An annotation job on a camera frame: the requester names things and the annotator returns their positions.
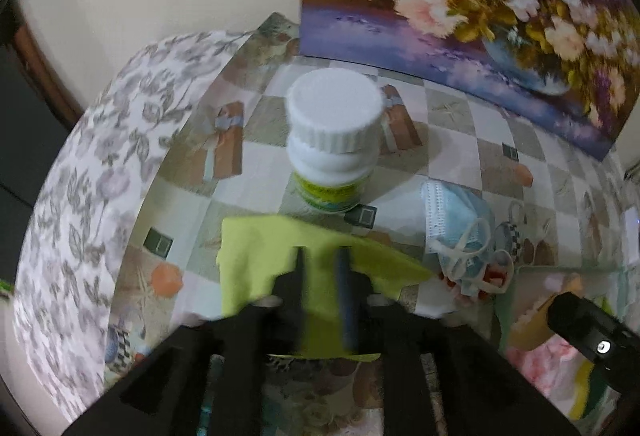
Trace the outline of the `checkered printed tablecloth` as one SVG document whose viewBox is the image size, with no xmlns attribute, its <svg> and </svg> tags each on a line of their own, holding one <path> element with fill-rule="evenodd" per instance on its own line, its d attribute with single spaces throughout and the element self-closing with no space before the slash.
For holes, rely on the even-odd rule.
<svg viewBox="0 0 640 436">
<path fill-rule="evenodd" d="M 462 304 L 462 318 L 494 343 L 572 272 L 590 300 L 639 322 L 639 275 L 623 270 L 624 214 L 639 204 L 615 154 L 596 161 L 524 118 L 429 81 L 365 68 L 384 92 L 381 155 L 362 202 L 322 213 L 299 195 L 285 151 L 285 93 L 323 61 L 298 54 L 298 29 L 270 16 L 205 92 L 165 152 L 120 266 L 105 352 L 113 384 L 188 315 L 217 318 L 230 281 L 216 263 L 229 217 L 280 214 L 370 236 L 420 260 L 428 178 L 480 196 L 506 248 L 523 255 L 511 289 Z"/>
</svg>

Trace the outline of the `blue face mask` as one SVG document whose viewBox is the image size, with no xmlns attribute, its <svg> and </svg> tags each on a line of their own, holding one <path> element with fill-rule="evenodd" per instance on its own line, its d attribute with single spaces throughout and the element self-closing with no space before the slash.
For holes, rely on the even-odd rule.
<svg viewBox="0 0 640 436">
<path fill-rule="evenodd" d="M 467 188 L 436 179 L 423 183 L 421 196 L 425 253 L 437 258 L 448 286 L 467 300 L 506 292 L 513 258 L 495 247 L 495 216 L 488 203 Z"/>
</svg>

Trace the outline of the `flower painting canvas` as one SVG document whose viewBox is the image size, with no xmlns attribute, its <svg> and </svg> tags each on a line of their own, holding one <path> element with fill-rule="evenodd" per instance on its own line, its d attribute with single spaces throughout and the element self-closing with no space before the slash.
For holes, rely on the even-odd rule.
<svg viewBox="0 0 640 436">
<path fill-rule="evenodd" d="M 305 55 L 467 92 L 596 159 L 639 96 L 636 0 L 302 0 Z"/>
</svg>

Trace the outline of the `teal rimmed white tray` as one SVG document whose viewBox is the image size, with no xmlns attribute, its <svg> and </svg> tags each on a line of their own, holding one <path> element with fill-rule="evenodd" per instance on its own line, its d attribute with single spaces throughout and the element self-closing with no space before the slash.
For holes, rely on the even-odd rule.
<svg viewBox="0 0 640 436">
<path fill-rule="evenodd" d="M 498 347 L 584 435 L 597 434 L 620 399 L 605 376 L 611 316 L 639 330 L 637 276 L 628 270 L 522 268 L 495 300 Z"/>
</svg>

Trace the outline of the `white pill bottle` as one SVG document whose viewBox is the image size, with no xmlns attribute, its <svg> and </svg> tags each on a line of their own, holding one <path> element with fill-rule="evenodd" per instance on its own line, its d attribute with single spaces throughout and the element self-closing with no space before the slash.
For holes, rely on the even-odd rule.
<svg viewBox="0 0 640 436">
<path fill-rule="evenodd" d="M 286 152 L 297 190 L 326 213 L 356 206 L 380 155 L 384 95 L 367 76 L 343 68 L 301 75 L 285 96 Z"/>
</svg>

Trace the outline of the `grey floral blanket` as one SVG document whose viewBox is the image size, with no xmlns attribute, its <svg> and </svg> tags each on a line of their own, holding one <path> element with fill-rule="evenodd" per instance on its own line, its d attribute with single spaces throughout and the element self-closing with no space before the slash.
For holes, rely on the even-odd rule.
<svg viewBox="0 0 640 436">
<path fill-rule="evenodd" d="M 79 119 L 39 191 L 13 293 L 14 332 L 66 420 L 104 389 L 115 284 L 143 199 L 179 130 L 246 33 L 137 52 Z"/>
</svg>

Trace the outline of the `pink fluffy cloth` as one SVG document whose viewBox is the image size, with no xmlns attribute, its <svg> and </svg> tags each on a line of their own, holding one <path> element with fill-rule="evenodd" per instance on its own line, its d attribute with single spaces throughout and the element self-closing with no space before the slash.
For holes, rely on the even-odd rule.
<svg viewBox="0 0 640 436">
<path fill-rule="evenodd" d="M 567 341 L 553 335 L 532 350 L 509 347 L 506 359 L 532 384 L 539 393 L 549 398 L 561 385 L 574 364 L 582 362 L 582 355 Z"/>
</svg>

